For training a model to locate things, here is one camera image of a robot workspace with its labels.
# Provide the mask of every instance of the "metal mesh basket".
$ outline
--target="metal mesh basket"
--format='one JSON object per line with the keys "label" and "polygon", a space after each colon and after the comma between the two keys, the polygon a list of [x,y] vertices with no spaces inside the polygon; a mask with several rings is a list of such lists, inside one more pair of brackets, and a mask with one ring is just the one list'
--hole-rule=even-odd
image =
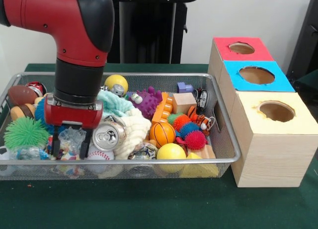
{"label": "metal mesh basket", "polygon": [[[104,74],[103,81],[112,73]],[[177,82],[192,84],[208,92],[206,116],[215,116],[217,123],[208,137],[216,159],[186,160],[0,160],[0,180],[61,180],[107,178],[195,178],[221,177],[240,157],[240,149],[215,79],[208,74],[121,74],[129,84],[129,91],[152,85],[155,89],[177,92]],[[0,146],[11,122],[8,89],[30,81],[43,83],[48,92],[54,90],[54,73],[22,73],[14,76],[0,97]]]}

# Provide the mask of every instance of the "can lid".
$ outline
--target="can lid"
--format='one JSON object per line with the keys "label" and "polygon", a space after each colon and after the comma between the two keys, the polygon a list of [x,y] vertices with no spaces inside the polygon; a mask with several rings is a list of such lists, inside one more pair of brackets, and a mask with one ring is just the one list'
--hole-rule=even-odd
{"label": "can lid", "polygon": [[119,132],[112,122],[101,123],[93,131],[93,143],[101,151],[108,152],[116,148],[119,142]]}

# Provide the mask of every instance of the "green koosh ball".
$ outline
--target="green koosh ball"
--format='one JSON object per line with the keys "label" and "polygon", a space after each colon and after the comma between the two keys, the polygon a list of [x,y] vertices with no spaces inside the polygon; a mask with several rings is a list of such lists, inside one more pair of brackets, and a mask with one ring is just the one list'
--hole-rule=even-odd
{"label": "green koosh ball", "polygon": [[171,114],[170,116],[168,116],[167,121],[169,122],[169,124],[172,125],[176,118],[181,115],[183,115],[183,113]]}
{"label": "green koosh ball", "polygon": [[49,138],[41,121],[29,117],[21,117],[11,122],[4,134],[4,145],[8,149],[18,146],[44,146]]}

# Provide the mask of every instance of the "shape sorter box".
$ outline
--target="shape sorter box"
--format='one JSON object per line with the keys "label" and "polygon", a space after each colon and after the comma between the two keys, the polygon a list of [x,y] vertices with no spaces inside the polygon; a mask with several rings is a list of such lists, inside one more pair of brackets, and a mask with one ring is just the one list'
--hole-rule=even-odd
{"label": "shape sorter box", "polygon": [[318,124],[295,92],[237,92],[231,122],[242,152],[238,187],[298,187],[318,147]]}
{"label": "shape sorter box", "polygon": [[208,74],[219,83],[224,61],[274,61],[260,38],[214,38]]}
{"label": "shape sorter box", "polygon": [[224,61],[219,88],[231,115],[237,91],[295,92],[276,62]]}

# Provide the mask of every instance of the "green table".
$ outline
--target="green table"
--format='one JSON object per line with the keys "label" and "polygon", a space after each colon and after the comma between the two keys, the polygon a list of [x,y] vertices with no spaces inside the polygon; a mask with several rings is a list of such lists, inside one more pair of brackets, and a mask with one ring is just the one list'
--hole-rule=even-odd
{"label": "green table", "polygon": [[[108,64],[107,71],[205,73],[207,65]],[[237,188],[231,169],[220,179],[2,181],[0,212],[1,229],[316,229],[318,161],[300,188]]]}

